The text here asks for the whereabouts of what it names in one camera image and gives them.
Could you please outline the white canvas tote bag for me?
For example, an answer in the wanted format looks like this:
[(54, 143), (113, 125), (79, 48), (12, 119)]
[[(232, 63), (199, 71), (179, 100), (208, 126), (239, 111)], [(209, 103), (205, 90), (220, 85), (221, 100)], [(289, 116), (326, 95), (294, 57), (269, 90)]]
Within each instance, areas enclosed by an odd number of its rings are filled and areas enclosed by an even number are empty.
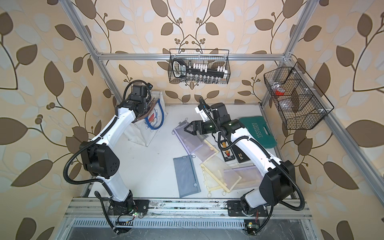
[(163, 93), (153, 91), (152, 96), (150, 110), (136, 122), (131, 123), (124, 131), (124, 135), (129, 141), (145, 147), (150, 145), (168, 115)]

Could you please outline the grey blue mesh pouch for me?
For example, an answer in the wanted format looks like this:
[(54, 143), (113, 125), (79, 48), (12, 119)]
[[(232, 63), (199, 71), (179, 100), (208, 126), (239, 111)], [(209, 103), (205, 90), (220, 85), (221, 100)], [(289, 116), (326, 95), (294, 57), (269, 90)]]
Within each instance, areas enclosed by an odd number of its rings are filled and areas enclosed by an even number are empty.
[(196, 174), (193, 156), (187, 155), (174, 158), (173, 162), (180, 198), (200, 193), (201, 188)]

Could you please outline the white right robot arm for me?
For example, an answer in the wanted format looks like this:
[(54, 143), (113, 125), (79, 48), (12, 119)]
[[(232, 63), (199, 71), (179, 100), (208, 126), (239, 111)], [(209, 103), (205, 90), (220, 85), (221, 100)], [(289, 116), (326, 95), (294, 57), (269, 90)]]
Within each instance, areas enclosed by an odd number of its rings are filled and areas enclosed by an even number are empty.
[(251, 190), (241, 197), (244, 215), (252, 216), (255, 210), (264, 205), (271, 207), (281, 204), (294, 211), (302, 211), (305, 198), (296, 183), (295, 167), (271, 154), (257, 141), (238, 119), (232, 120), (223, 103), (209, 106), (199, 99), (196, 112), (201, 120), (191, 122), (185, 132), (197, 134), (217, 134), (218, 147), (222, 151), (238, 147), (257, 167), (263, 176), (258, 189)]

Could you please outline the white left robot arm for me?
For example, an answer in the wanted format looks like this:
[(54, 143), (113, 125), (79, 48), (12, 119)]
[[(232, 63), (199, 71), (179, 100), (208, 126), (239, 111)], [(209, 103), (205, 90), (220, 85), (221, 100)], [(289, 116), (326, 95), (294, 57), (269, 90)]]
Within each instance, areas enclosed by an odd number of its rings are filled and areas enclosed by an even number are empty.
[[(118, 172), (120, 160), (114, 152), (114, 147), (126, 128), (149, 111), (152, 88), (152, 84), (143, 80), (129, 83), (125, 90), (130, 90), (131, 93), (124, 92), (124, 99), (115, 108), (114, 117), (91, 141), (81, 143), (80, 149), (70, 157), (63, 170), (65, 181), (71, 185), (101, 183), (109, 194), (109, 197), (101, 199), (102, 202), (110, 202), (112, 207), (118, 208), (124, 214), (136, 208), (133, 194)], [(93, 176), (93, 179), (75, 181), (69, 176), (69, 167), (77, 156), (81, 156), (84, 169)]]

